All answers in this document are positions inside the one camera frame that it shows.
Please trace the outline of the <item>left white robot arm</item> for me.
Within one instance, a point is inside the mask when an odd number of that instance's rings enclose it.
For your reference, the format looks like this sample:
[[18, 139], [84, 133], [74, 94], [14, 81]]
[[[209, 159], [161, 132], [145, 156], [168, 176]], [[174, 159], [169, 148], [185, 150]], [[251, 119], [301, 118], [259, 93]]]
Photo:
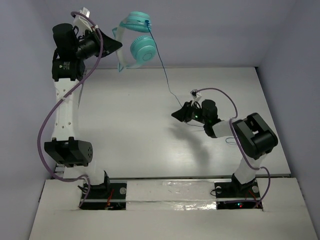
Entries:
[[93, 159], [93, 146], [80, 139], [79, 104], [82, 90], [77, 86], [85, 76], [84, 61], [92, 56], [106, 57], [122, 47], [104, 33], [79, 28], [70, 23], [53, 27], [56, 49], [52, 60], [52, 78], [59, 103], [51, 141], [44, 144], [45, 152], [67, 168], [87, 167]]

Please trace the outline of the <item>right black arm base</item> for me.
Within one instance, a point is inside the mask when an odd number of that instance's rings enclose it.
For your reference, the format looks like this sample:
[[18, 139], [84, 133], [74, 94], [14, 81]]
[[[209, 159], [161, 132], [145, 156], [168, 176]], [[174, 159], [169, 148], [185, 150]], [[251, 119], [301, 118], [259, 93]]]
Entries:
[[215, 182], [210, 195], [215, 197], [218, 210], [263, 209], [256, 180], [240, 190], [237, 190], [231, 181]]

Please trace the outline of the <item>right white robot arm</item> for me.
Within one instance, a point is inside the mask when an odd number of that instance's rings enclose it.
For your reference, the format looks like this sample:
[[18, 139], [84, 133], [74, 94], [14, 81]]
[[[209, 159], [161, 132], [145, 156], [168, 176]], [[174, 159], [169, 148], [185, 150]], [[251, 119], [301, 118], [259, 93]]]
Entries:
[[185, 102], [182, 108], [171, 116], [184, 123], [191, 120], [202, 123], [210, 138], [234, 137], [242, 159], [232, 174], [228, 189], [238, 197], [249, 191], [262, 160], [278, 145], [276, 134], [259, 113], [251, 113], [243, 119], [222, 120], [213, 100], [205, 99], [201, 107], [191, 101]]

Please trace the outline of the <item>aluminium rail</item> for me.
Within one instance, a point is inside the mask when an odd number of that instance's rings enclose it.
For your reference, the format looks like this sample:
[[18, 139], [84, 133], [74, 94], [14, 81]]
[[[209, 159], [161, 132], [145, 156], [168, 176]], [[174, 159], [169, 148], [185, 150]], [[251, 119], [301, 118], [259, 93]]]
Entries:
[[65, 173], [65, 166], [61, 164], [56, 164], [52, 169], [50, 173], [50, 179], [51, 180], [59, 180], [64, 182], [64, 173]]

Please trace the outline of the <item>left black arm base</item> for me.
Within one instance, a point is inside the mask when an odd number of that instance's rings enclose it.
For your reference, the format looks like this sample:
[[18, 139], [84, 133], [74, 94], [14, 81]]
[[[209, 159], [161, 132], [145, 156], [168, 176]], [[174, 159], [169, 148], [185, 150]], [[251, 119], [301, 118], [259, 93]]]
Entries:
[[92, 185], [80, 209], [126, 210], [126, 193], [127, 184], [125, 182], [112, 182], [108, 189], [103, 184]]

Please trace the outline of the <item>teal cat-ear headphones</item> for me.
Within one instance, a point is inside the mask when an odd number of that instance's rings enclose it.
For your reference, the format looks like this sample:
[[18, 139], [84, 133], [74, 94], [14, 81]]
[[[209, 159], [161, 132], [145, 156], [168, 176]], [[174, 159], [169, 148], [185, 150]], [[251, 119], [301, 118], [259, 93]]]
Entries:
[[146, 62], [152, 60], [157, 53], [156, 42], [151, 36], [152, 23], [148, 14], [140, 11], [130, 12], [117, 27], [112, 29], [114, 39], [121, 43], [125, 30], [144, 33], [144, 35], [137, 37], [130, 45], [130, 53], [135, 60], [134, 63], [131, 64], [126, 61], [122, 49], [116, 51], [119, 73], [127, 69], [140, 68]]

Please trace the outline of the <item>white foam strip with tape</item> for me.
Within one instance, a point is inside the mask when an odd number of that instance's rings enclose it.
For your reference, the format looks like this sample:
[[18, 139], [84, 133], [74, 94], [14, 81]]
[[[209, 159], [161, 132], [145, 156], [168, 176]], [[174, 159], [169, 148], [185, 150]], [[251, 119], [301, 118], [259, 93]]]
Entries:
[[128, 211], [216, 210], [211, 195], [214, 182], [207, 180], [131, 180], [127, 182]]

